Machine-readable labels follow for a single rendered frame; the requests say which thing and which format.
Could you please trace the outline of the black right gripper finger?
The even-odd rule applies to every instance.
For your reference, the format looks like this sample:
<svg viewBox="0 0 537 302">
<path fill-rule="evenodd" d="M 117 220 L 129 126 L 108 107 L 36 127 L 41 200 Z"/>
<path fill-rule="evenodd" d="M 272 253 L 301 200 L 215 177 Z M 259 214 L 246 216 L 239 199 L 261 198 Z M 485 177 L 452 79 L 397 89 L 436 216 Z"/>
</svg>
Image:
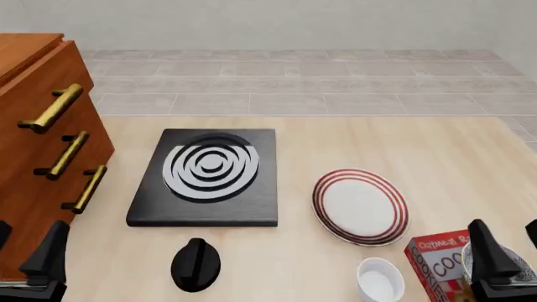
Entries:
<svg viewBox="0 0 537 302">
<path fill-rule="evenodd" d="M 468 225 L 472 246 L 472 281 L 508 279 L 521 272 L 502 249 L 493 234 L 481 219 L 475 219 Z"/>
<path fill-rule="evenodd" d="M 529 236 L 530 241 L 537 249 L 537 219 L 533 220 L 531 223 L 528 223 L 528 225 L 525 226 L 525 230 Z"/>
</svg>

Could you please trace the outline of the flat black stove plate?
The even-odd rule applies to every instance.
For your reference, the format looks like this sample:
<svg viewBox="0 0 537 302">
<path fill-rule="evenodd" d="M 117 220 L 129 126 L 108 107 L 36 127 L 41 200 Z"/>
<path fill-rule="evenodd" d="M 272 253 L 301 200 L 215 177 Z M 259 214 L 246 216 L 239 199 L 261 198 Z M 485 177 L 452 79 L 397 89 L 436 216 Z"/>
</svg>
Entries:
<svg viewBox="0 0 537 302">
<path fill-rule="evenodd" d="M 131 227 L 278 225 L 273 129 L 165 129 L 129 207 Z"/>
</svg>

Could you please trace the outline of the wooden cabinet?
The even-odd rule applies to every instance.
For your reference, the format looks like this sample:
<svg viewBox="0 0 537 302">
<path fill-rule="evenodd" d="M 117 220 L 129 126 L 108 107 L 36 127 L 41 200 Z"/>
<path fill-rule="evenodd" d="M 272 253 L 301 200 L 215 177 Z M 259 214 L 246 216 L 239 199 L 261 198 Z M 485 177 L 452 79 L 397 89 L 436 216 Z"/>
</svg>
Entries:
<svg viewBox="0 0 537 302">
<path fill-rule="evenodd" d="M 61 42 L 69 41 L 71 40 L 65 39 L 62 34 L 0 34 L 0 88 L 55 49 Z M 22 279 L 0 279 L 0 281 Z"/>
</svg>

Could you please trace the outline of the round black stove knob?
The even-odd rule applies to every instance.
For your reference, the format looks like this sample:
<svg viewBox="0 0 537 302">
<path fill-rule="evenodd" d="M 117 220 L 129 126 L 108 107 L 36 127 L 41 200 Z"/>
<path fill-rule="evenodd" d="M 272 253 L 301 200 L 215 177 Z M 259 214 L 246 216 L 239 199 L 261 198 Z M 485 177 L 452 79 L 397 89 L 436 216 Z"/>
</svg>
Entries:
<svg viewBox="0 0 537 302">
<path fill-rule="evenodd" d="M 174 256 L 170 266 L 175 285 L 188 293 L 203 291 L 219 276 L 218 251 L 202 238 L 191 238 Z"/>
</svg>

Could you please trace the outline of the white plate with red rings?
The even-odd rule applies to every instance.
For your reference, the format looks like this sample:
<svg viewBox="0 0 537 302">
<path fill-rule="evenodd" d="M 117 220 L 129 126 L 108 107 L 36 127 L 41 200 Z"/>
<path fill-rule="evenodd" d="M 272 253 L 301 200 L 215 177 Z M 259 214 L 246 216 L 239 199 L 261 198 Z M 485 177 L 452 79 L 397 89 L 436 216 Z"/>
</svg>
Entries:
<svg viewBox="0 0 537 302">
<path fill-rule="evenodd" d="M 327 231 L 358 246 L 388 246 L 410 226 L 403 194 L 369 170 L 341 168 L 325 173 L 315 183 L 311 206 Z"/>
</svg>

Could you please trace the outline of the wooden cabinet drawer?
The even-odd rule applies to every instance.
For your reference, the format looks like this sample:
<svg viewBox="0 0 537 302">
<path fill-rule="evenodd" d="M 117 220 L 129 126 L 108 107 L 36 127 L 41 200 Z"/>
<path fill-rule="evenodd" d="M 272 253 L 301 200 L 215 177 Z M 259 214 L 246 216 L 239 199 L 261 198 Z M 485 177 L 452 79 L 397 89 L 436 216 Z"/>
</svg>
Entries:
<svg viewBox="0 0 537 302">
<path fill-rule="evenodd" d="M 69 41 L 61 42 L 0 88 L 0 134 L 21 120 L 35 120 L 55 101 L 52 91 L 72 84 L 81 85 L 84 91 L 57 122 L 100 122 L 89 97 L 93 82 L 75 43 Z"/>
<path fill-rule="evenodd" d="M 34 170 L 51 168 L 68 143 L 65 135 L 89 133 L 64 173 L 57 180 L 35 175 Z M 18 270 L 55 223 L 71 223 L 75 213 L 63 203 L 77 200 L 89 178 L 85 170 L 104 165 L 114 147 L 101 122 L 57 122 L 47 133 L 12 125 L 0 134 L 0 221 L 12 231 L 0 248 L 0 279 L 22 279 Z"/>
<path fill-rule="evenodd" d="M 113 152 L 88 95 L 45 134 L 9 123 L 0 134 L 0 221 L 12 231 L 0 256 L 31 253 L 55 221 L 81 213 Z"/>
</svg>

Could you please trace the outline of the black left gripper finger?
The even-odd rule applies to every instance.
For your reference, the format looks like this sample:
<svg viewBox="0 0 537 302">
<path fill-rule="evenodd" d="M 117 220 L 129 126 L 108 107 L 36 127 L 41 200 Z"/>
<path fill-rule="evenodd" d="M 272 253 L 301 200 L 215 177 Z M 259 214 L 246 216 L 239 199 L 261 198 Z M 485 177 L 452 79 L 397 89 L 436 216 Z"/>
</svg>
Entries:
<svg viewBox="0 0 537 302">
<path fill-rule="evenodd" d="M 0 251 L 12 233 L 12 227 L 5 221 L 0 221 Z"/>
<path fill-rule="evenodd" d="M 56 221 L 36 250 L 18 268 L 26 276 L 65 278 L 65 251 L 70 226 Z"/>
</svg>

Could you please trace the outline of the black patterned bowl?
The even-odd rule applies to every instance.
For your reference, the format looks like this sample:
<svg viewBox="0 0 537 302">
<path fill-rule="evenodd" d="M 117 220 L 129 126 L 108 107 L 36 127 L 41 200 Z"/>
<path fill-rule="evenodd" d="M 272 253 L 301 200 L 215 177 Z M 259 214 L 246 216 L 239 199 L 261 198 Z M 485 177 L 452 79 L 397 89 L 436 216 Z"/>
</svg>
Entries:
<svg viewBox="0 0 537 302">
<path fill-rule="evenodd" d="M 531 268 L 531 266 L 519 256 L 515 251 L 510 248 L 501 246 L 503 251 L 514 261 L 521 271 L 509 278 L 511 284 L 537 284 L 537 273 Z M 468 284 L 472 283 L 472 270 L 473 270 L 473 255 L 472 245 L 467 243 L 461 251 L 463 278 Z"/>
</svg>

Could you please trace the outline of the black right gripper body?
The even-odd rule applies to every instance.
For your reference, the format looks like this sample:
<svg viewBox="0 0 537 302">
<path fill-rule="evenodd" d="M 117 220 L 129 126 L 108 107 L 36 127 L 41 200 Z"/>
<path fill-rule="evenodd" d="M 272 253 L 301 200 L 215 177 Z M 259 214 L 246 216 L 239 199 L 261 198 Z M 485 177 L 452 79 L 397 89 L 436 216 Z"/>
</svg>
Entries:
<svg viewBox="0 0 537 302">
<path fill-rule="evenodd" d="M 490 284 L 487 280 L 472 281 L 476 302 L 537 302 L 537 282 Z"/>
</svg>

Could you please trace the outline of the red cookies box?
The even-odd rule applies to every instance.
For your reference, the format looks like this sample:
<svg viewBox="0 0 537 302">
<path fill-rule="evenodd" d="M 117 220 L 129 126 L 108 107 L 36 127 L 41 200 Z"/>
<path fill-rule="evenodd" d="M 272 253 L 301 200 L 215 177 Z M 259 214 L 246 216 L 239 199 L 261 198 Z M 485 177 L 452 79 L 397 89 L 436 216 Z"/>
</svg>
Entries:
<svg viewBox="0 0 537 302">
<path fill-rule="evenodd" d="M 404 250 L 431 302 L 475 302 L 464 285 L 462 249 L 466 230 L 411 238 Z"/>
</svg>

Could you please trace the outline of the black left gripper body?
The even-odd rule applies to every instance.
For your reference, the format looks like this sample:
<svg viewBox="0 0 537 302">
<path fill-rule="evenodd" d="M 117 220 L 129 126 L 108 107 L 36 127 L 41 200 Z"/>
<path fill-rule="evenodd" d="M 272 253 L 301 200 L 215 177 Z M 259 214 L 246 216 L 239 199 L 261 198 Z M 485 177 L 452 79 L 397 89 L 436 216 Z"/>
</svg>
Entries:
<svg viewBox="0 0 537 302">
<path fill-rule="evenodd" d="M 46 276 L 0 281 L 0 302 L 61 302 L 67 286 Z"/>
</svg>

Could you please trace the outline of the small white bowl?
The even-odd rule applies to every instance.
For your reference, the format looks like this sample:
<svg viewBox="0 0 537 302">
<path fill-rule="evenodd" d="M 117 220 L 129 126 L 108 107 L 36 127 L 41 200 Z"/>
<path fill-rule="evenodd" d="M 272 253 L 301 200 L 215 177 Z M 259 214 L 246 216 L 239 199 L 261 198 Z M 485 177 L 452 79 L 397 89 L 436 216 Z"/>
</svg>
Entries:
<svg viewBox="0 0 537 302">
<path fill-rule="evenodd" d="M 384 258 L 365 258 L 357 266 L 357 292 L 362 302 L 399 302 L 405 291 L 402 273 Z"/>
</svg>

